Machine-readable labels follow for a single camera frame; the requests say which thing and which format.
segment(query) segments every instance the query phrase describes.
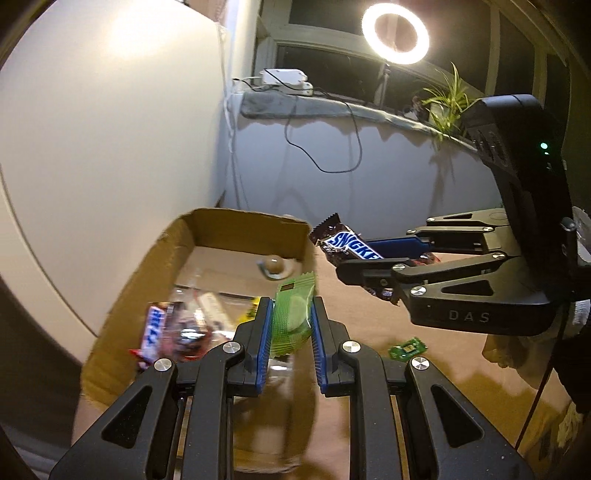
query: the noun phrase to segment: white connector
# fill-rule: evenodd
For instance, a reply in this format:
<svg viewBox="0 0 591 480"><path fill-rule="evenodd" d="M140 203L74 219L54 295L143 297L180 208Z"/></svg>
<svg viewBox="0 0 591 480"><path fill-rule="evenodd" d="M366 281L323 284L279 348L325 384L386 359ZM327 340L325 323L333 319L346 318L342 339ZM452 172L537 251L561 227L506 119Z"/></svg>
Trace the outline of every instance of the white connector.
<svg viewBox="0 0 591 480"><path fill-rule="evenodd" d="M307 75L296 69L266 69L261 72L262 84L275 86L275 90L288 95L311 96L312 84L307 82Z"/></svg>

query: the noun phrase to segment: black cable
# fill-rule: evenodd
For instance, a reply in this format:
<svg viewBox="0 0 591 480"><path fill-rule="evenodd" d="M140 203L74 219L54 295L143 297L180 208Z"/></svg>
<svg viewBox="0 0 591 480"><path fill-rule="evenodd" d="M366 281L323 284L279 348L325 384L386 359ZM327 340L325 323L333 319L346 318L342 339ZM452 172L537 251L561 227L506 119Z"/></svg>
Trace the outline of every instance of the black cable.
<svg viewBox="0 0 591 480"><path fill-rule="evenodd" d="M552 369L554 368L554 356L556 354L556 346L562 341L564 337L564 331L566 330L566 325L569 322L569 315L570 315L570 303L564 305L563 317L560 323L560 328L558 330L558 336L556 337L556 343L552 348L552 353L550 354L550 359L548 360L548 365L546 366L546 370L544 372L544 376L542 377L542 381L540 382L540 386L538 387L538 393L536 393L534 402L531 404L530 412L527 414L527 418L525 419L525 423L521 429L519 434L519 438L515 442L515 450L519 448L521 445L521 441L525 436L525 432L527 431L527 427L530 426L530 422L532 417L534 416L535 409L538 407L538 403L542 398L542 393L544 392L544 387L548 380L550 379L550 375L552 374Z"/></svg>
<svg viewBox="0 0 591 480"><path fill-rule="evenodd" d="M284 87L289 88L290 90L297 90L298 92L301 92L300 89L293 88L290 85L287 85L286 83L282 82L279 78L277 78L275 75L273 75L271 72L269 72L269 70L265 69L265 72L267 72L269 75L271 75L275 80L277 80ZM334 98L332 95L328 94L327 92L325 92L324 90L319 89L319 88L315 88L314 91L318 91L318 92L322 93L326 98L328 98L328 100L333 100L333 101L336 101L336 102L344 103L345 106L347 107L347 109L349 110L349 113L351 114L351 120L353 121L353 125L355 126L355 135L357 136L357 143L359 145L359 160L357 161L357 163L355 164L355 166L353 166L352 168L349 168L347 170L335 170L335 171L325 170L320 165L318 165L318 163L316 162L316 160L314 160L314 158L312 157L312 155L310 155L306 151L306 149L304 147L301 147L301 146L293 143L287 137L287 129L290 126L291 119L295 115L296 108L297 108L297 100L298 100L298 97L295 97L294 107L292 108L289 116L287 117L287 122L285 123L285 128L283 129L283 136L285 137L285 141L287 143L289 143L292 147L296 147L299 150L302 150L302 152L306 154L306 156L312 161L312 163L316 166L316 168L318 168L318 170L320 170L322 173L351 173L351 172L353 172L353 171L355 171L355 170L357 170L359 168L359 166L361 165L361 161L363 160L363 146L361 145L361 138L359 136L359 128L357 126L357 120L355 120L355 114L353 113L353 110L351 109L351 106L347 102L345 102L344 100L340 100L338 98Z"/></svg>

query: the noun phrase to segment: white panel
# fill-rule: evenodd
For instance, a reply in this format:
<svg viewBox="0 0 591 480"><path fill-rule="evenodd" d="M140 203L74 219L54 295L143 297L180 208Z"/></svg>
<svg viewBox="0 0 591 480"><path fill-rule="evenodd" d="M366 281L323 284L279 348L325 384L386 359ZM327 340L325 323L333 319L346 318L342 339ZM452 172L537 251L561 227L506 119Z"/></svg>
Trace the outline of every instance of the white panel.
<svg viewBox="0 0 591 480"><path fill-rule="evenodd" d="M175 0L60 0L0 71L15 216L95 333L160 232L220 195L222 99L217 26ZM7 283L23 301L26 279ZM42 312L35 319L46 327Z"/></svg>
<svg viewBox="0 0 591 480"><path fill-rule="evenodd" d="M239 109L240 95L234 98ZM236 195L250 210L293 215L316 226L332 213L365 238L404 235L430 216L498 207L501 198L491 171L469 147L446 140L437 151L425 132L357 120L363 146L353 173L326 174L287 144L285 120L238 118L234 163L225 206ZM294 119L288 130L325 170L355 165L359 147L350 118Z"/></svg>

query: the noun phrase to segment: ring light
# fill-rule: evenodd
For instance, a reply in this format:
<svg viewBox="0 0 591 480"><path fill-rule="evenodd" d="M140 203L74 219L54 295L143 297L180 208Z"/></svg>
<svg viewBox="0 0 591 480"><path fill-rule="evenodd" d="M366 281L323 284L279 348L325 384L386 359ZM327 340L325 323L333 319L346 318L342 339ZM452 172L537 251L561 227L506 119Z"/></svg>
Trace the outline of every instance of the ring light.
<svg viewBox="0 0 591 480"><path fill-rule="evenodd" d="M409 51L396 51L384 44L375 31L376 20L382 15L392 14L403 17L413 26L417 33L417 44ZM370 47L383 59L390 63L410 65L421 60L429 50L429 33L427 27L410 10L396 4L375 4L369 7L361 20L361 30Z"/></svg>

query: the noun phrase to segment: spider plant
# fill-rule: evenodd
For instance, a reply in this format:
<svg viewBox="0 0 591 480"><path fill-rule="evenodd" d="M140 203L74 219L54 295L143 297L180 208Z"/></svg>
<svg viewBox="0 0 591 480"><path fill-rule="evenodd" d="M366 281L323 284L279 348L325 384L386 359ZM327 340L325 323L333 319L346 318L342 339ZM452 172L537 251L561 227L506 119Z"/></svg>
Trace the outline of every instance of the spider plant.
<svg viewBox="0 0 591 480"><path fill-rule="evenodd" d="M438 86L423 89L432 96L423 100L423 105L432 106L435 104L440 106L441 113L431 109L433 125L439 132L437 134L439 143L443 141L443 137L446 135L450 136L460 133L460 115L476 102L476 100L468 98L466 93L467 86L457 72L457 68L453 62L452 67L453 77L449 77L441 70L438 70L443 75L443 78L445 78L447 89Z"/></svg>

